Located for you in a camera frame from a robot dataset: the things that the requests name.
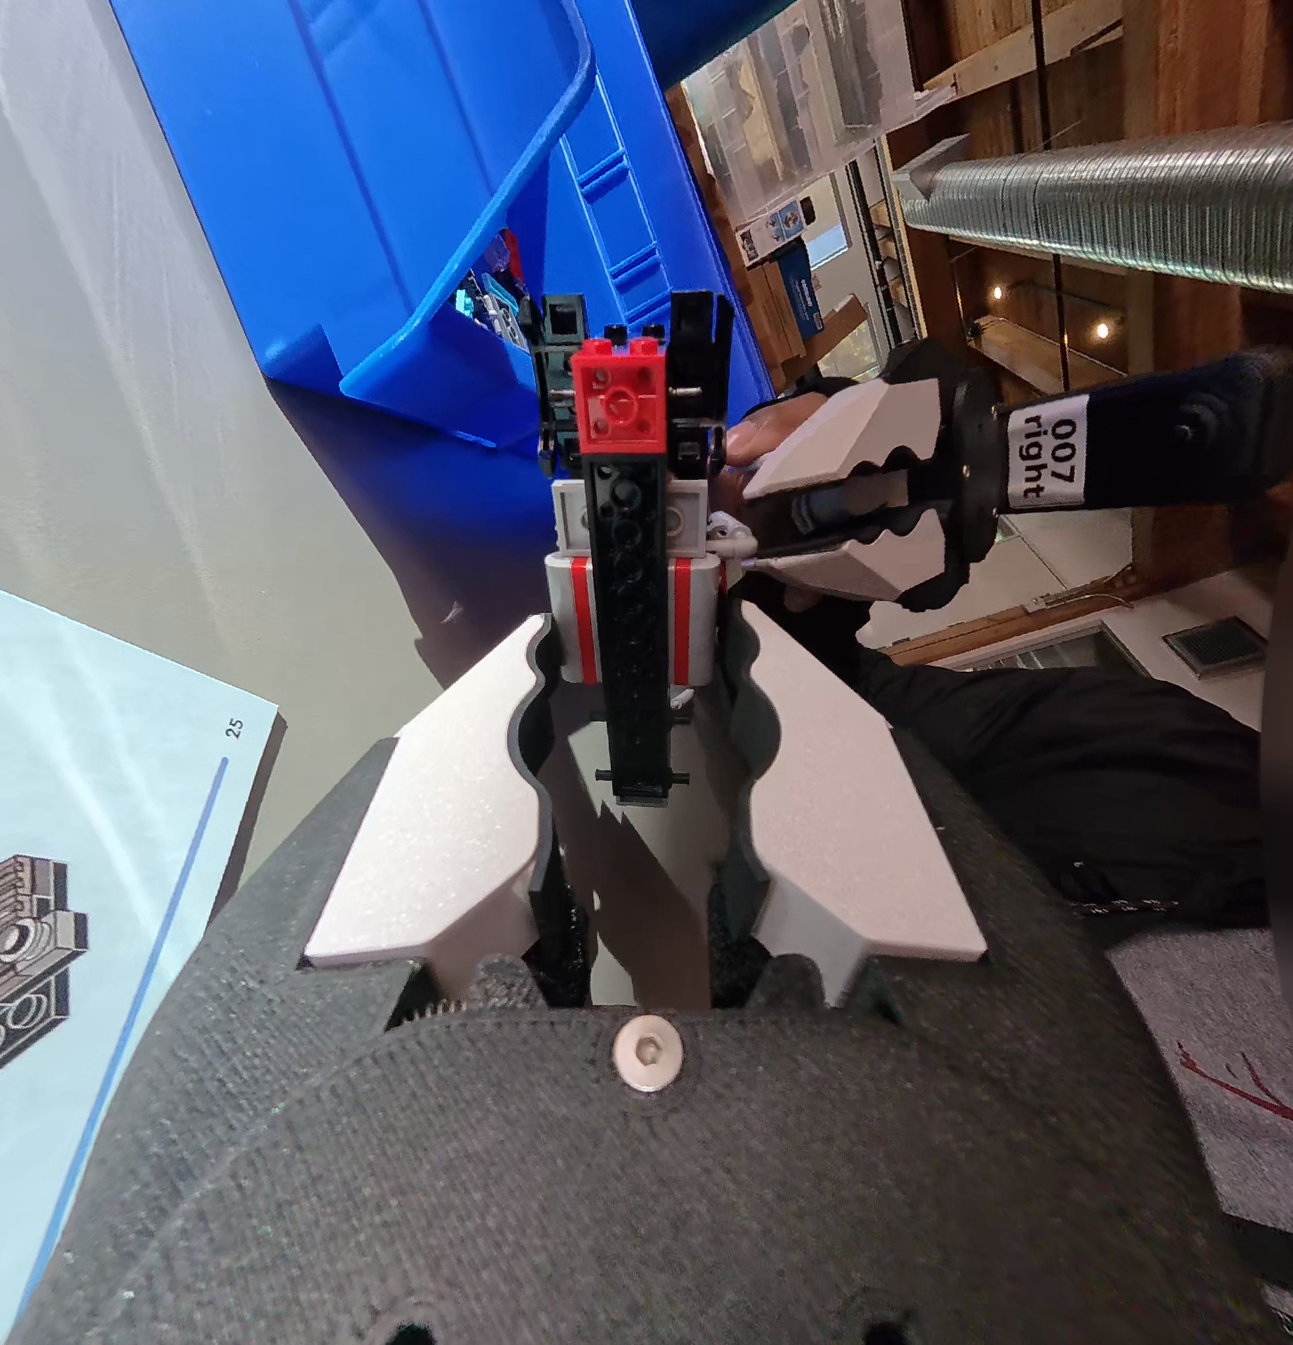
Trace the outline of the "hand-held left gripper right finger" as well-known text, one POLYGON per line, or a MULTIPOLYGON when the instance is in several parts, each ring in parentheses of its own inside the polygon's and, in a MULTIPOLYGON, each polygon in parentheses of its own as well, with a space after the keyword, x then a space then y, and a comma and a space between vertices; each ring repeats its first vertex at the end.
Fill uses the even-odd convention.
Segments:
POLYGON ((756 603, 724 669, 748 770, 722 866, 725 930, 819 972, 844 1007, 873 962, 973 965, 987 942, 888 720, 756 603))

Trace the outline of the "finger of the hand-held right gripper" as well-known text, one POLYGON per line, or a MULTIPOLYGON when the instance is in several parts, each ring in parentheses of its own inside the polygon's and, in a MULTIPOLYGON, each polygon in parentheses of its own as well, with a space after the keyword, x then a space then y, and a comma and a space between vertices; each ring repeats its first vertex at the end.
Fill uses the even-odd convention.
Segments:
POLYGON ((946 535, 939 514, 919 514, 906 534, 882 529, 870 541, 849 538, 814 550, 754 556, 747 573, 816 595, 900 600, 946 573, 946 535))
POLYGON ((862 466, 883 469, 894 453, 909 463, 936 456, 942 430, 939 378, 859 382, 825 400, 780 445, 763 454, 745 499, 843 483, 862 466))

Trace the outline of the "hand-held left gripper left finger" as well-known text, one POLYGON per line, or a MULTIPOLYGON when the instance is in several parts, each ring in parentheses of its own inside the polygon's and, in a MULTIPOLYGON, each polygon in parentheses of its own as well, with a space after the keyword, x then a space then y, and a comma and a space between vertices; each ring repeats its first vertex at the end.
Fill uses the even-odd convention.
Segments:
POLYGON ((539 771, 560 653, 553 615, 530 615, 395 735, 308 966, 421 962, 457 999, 481 960, 533 947, 532 894, 554 851, 539 771))

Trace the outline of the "toy brick truck model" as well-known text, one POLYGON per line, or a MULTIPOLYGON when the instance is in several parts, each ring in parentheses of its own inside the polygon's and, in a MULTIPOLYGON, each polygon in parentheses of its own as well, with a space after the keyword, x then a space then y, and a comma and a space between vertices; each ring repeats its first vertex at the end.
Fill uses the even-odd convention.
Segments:
POLYGON ((668 321, 593 334, 584 298, 524 301, 551 477, 556 547, 545 559, 560 675, 604 698, 620 806, 664 806, 679 693, 715 666, 725 567, 706 552, 710 481, 722 471, 734 307, 673 292, 668 321))

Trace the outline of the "light blue instruction booklet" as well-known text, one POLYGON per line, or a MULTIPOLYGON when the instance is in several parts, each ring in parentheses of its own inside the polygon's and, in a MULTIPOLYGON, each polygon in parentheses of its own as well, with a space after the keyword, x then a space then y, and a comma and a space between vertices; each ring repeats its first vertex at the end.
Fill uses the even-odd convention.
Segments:
POLYGON ((0 1342, 257 815, 275 704, 0 589, 0 1342))

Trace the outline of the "pile of toy bricks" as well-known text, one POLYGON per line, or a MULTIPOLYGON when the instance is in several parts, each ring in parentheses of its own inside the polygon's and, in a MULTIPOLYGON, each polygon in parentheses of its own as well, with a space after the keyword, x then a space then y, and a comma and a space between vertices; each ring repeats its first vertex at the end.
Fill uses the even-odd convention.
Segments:
POLYGON ((520 243, 515 232, 503 226, 454 291, 452 306, 508 345, 529 351, 521 327, 521 304, 527 298, 520 243))

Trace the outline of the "blue plastic bin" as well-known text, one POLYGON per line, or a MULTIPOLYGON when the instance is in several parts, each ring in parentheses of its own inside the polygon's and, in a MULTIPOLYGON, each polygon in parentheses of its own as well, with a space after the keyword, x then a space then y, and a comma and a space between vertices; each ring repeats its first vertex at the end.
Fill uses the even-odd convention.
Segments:
POLYGON ((111 9, 267 378, 532 450, 530 357, 454 307, 503 228, 592 334, 740 309, 631 3, 111 9))

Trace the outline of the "person's right forearm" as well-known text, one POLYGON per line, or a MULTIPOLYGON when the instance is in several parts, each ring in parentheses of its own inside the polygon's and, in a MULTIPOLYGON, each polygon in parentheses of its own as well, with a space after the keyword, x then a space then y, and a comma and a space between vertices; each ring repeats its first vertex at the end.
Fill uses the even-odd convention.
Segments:
POLYGON ((900 665, 858 639, 864 601, 756 601, 894 729, 945 767, 1074 900, 1176 900, 1159 918, 1087 918, 1105 945, 1155 926, 1269 927, 1259 731, 1173 683, 1095 666, 900 665))

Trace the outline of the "person's right hand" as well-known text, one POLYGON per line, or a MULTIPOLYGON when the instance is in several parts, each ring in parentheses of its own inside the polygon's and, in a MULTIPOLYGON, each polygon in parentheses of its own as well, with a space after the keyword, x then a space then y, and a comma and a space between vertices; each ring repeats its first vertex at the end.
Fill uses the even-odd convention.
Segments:
POLYGON ((748 469, 780 447, 798 427, 819 412, 828 397, 817 391, 781 397, 748 412, 724 436, 724 463, 748 469))

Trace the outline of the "metal floor vent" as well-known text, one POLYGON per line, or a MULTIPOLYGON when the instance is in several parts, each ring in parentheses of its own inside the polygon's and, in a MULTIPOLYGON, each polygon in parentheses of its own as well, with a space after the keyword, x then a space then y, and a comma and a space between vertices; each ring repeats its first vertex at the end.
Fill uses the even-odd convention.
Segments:
POLYGON ((1265 666, 1268 641, 1238 615, 1164 635, 1162 642, 1200 680, 1265 666))

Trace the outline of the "silver ventilation duct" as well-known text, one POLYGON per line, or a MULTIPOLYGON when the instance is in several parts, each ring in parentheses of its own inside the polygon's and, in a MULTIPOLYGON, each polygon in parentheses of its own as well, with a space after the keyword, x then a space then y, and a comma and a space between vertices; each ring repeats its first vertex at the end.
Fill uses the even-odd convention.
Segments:
POLYGON ((907 226, 1000 249, 1293 297, 1293 121, 966 156, 892 174, 907 226))

